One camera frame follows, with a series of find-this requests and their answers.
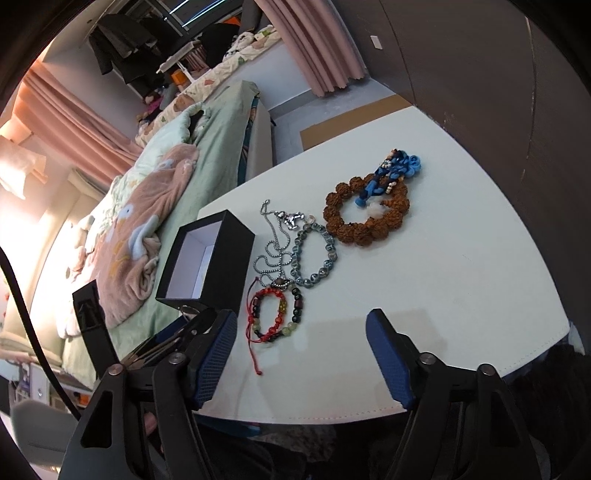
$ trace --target beaded bracelet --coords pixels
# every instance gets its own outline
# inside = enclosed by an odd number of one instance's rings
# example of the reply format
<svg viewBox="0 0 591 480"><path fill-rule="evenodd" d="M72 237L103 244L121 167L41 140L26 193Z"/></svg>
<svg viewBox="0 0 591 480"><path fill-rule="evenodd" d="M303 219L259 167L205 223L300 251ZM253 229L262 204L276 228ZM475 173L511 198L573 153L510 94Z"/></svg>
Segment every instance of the beaded bracelet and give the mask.
<svg viewBox="0 0 591 480"><path fill-rule="evenodd" d="M339 183L336 186L336 192L331 192L326 196L326 208L323 212L326 229L344 244L356 243L360 247L366 247L374 240L385 239L390 231L402 226L402 217L410 208L410 202L407 199L408 189L403 183L404 178L400 177L391 187L392 198L380 202L381 205L389 208L382 218L369 217L365 223L345 224L339 211L343 200L363 191L369 176L373 178L373 174L370 174L365 180L354 177L349 181L349 184Z"/></svg>
<svg viewBox="0 0 591 480"><path fill-rule="evenodd" d="M258 277L254 279L251 287L248 289L247 299L250 296L252 286L258 281ZM282 290L279 288L267 287L257 291L250 301L246 304L246 312L248 314L248 324L246 326L246 339L248 341L248 349L251 353L252 362L254 364L255 372L257 375L262 375L262 371L258 368L256 357L251 348L251 343L273 343L279 337L290 336L299 323L301 322L301 311L304 307L304 300L301 296L299 288L293 288L291 293L294 296L294 310L293 317L287 326L281 328L283 324L283 316L287 311L287 300ZM274 295L279 298L279 308L277 309L277 317L275 317L275 323L269 327L266 333L261 333L261 322L259 320L261 314L261 300L267 295ZM258 340L252 340L251 332L254 333Z"/></svg>
<svg viewBox="0 0 591 480"><path fill-rule="evenodd" d="M412 177L420 170L421 160L417 156L409 157L405 151L394 149L374 173L364 179L353 177L348 184L339 183L336 191L326 196L326 208L323 212L327 222L326 230L344 244L356 243L360 247L366 247L374 240L385 239L391 230L402 226L402 216L410 208L404 177ZM358 195L355 203L364 207L369 197L384 193L392 194L392 199L380 202L380 205L389 208L382 218L369 217L365 223L345 225L339 212L344 200L354 194Z"/></svg>
<svg viewBox="0 0 591 480"><path fill-rule="evenodd" d="M314 285L320 282L320 280L328 277L330 271L333 269L336 259L338 258L335 248L335 238L326 231L326 227L324 225L317 223L313 216L310 218L311 222L306 222L303 229L298 232L297 238L294 241L295 246L291 250L292 254L290 274L293 277L296 285L305 288L312 288ZM318 232L322 235L322 238L326 242L325 248L328 252L328 259L325 260L323 266L318 269L318 273L312 273L310 278L304 278L300 271L301 247L304 245L304 240L307 238L308 234L312 232Z"/></svg>

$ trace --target pink curtain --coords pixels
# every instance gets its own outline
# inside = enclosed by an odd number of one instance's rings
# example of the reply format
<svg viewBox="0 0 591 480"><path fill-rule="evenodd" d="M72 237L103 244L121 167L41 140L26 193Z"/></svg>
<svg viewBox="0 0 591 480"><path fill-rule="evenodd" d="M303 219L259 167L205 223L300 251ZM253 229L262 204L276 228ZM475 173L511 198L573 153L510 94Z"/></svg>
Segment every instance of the pink curtain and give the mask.
<svg viewBox="0 0 591 480"><path fill-rule="evenodd" d="M129 170L142 151L66 90L39 61L22 80L13 114L34 135L104 185Z"/></svg>
<svg viewBox="0 0 591 480"><path fill-rule="evenodd" d="M317 96L365 76L350 39L326 0L255 0L281 35Z"/></svg>

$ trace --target black jacket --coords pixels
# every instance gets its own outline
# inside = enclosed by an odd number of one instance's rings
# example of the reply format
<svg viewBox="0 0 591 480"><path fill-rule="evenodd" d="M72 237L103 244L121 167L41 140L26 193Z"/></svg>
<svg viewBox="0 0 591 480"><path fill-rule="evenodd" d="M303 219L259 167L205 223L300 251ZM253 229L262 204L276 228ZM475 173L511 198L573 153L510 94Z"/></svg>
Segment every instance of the black jacket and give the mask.
<svg viewBox="0 0 591 480"><path fill-rule="evenodd" d="M144 75L154 75L162 63L160 57L146 48L140 48L126 59L123 58L98 28L95 28L90 34L89 42L95 53L100 72L105 75L113 70L113 65L115 65L125 83Z"/></svg>

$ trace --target pink blanket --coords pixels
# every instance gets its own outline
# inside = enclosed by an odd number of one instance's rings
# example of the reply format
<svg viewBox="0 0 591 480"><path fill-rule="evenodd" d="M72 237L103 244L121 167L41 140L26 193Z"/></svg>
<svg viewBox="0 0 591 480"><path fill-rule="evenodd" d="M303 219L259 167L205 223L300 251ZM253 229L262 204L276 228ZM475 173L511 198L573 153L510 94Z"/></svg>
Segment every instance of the pink blanket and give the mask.
<svg viewBox="0 0 591 480"><path fill-rule="evenodd" d="M198 156L197 147L180 144L163 157L100 237L72 284L74 292L96 280L107 328L129 318L152 293L160 252L156 229L185 191ZM57 315L57 327L62 338L80 334L71 296L66 311Z"/></svg>

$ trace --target metal screw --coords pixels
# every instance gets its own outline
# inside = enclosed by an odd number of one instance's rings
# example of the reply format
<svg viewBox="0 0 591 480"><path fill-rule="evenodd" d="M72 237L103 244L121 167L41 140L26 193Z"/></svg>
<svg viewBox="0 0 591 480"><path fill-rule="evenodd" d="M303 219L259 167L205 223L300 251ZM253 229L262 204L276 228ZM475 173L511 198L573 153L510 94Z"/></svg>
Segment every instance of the metal screw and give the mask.
<svg viewBox="0 0 591 480"><path fill-rule="evenodd" d="M485 375L488 375L489 377L492 377L493 375L495 375L495 374L496 374L495 367L493 367L493 366L492 366L492 365L490 365L490 364L482 364L482 365L480 366L480 371L481 371L482 373L484 373Z"/></svg>
<svg viewBox="0 0 591 480"><path fill-rule="evenodd" d="M109 375L113 375L113 377L116 377L117 375L119 375L123 371L123 365L121 365L121 364L111 365L107 371L109 372Z"/></svg>
<svg viewBox="0 0 591 480"><path fill-rule="evenodd" d="M168 363L173 365L178 365L183 363L187 357L184 353L181 352L174 352L168 357Z"/></svg>
<svg viewBox="0 0 591 480"><path fill-rule="evenodd" d="M432 353L421 353L421 356L418 358L422 364L425 365L432 365L437 361L437 357Z"/></svg>

